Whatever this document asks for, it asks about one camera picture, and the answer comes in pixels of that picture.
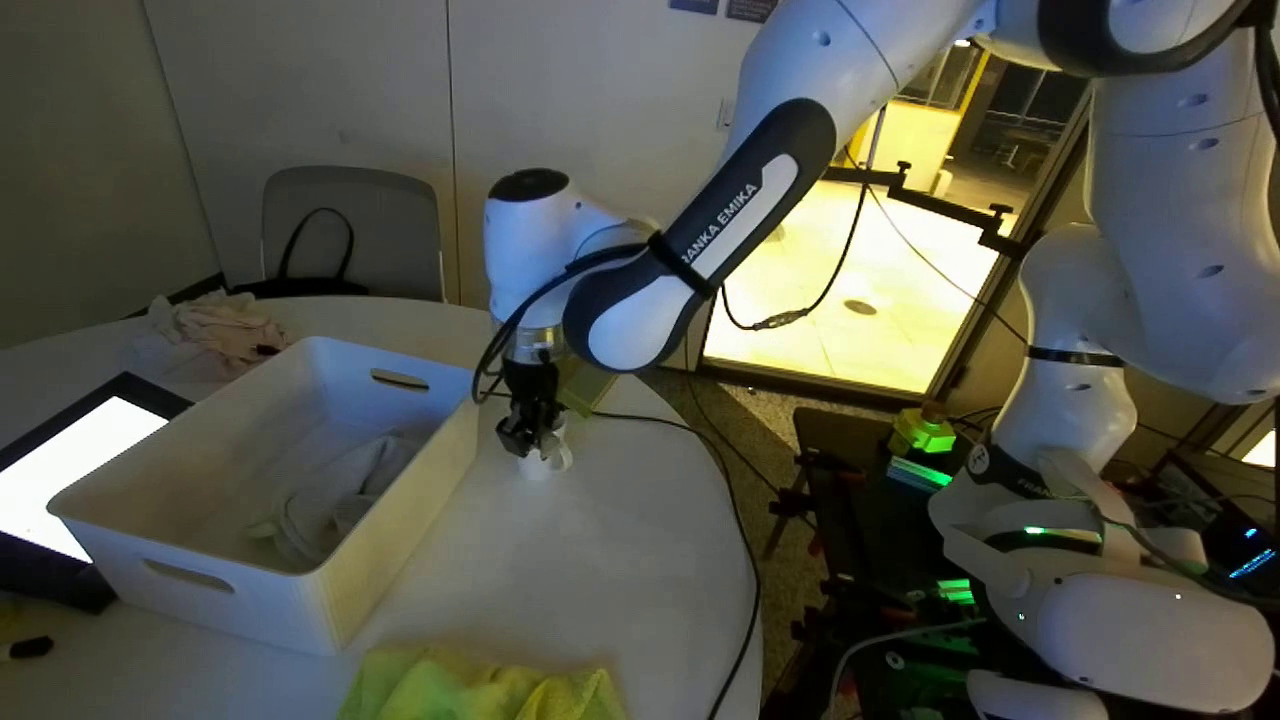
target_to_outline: tablet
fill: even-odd
[[[48,501],[183,407],[188,402],[124,371],[0,450],[0,589],[80,610],[104,606],[107,589],[91,573],[91,558],[48,512]]]

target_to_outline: white plastic bin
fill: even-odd
[[[469,367],[311,335],[48,507],[122,601],[323,655],[450,507],[475,424]],[[375,454],[397,457],[388,436],[403,461],[371,505],[353,501],[371,498]]]

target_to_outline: yellow fabric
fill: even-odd
[[[626,720],[610,669],[544,675],[454,654],[367,654],[342,720]]]

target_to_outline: chair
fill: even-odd
[[[431,186],[380,167],[279,167],[266,186],[261,298],[441,300],[441,218]]]

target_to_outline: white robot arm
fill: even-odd
[[[544,367],[544,328],[566,328],[574,352],[610,371],[674,352],[849,133],[958,37],[1017,63],[1096,76],[1096,223],[1054,233],[1023,259],[1037,323],[1023,375],[991,446],[934,501],[934,523],[990,584],[996,615],[1068,684],[1191,711],[1248,709],[1271,682],[1268,625],[1150,567],[1129,505],[1096,474],[1135,429],[1123,365],[1211,402],[1280,392],[1268,29],[1271,0],[783,0],[743,60],[725,164],[669,233],[622,223],[562,174],[495,186],[486,213],[492,315],[527,335],[507,348],[507,375]],[[519,298],[610,243],[636,254],[511,315]],[[527,454],[558,429],[544,414],[558,392],[519,388],[515,416],[537,416],[515,446]],[[1106,553],[990,549],[1017,512],[1088,523]],[[1133,655],[1153,642],[1183,654]]]

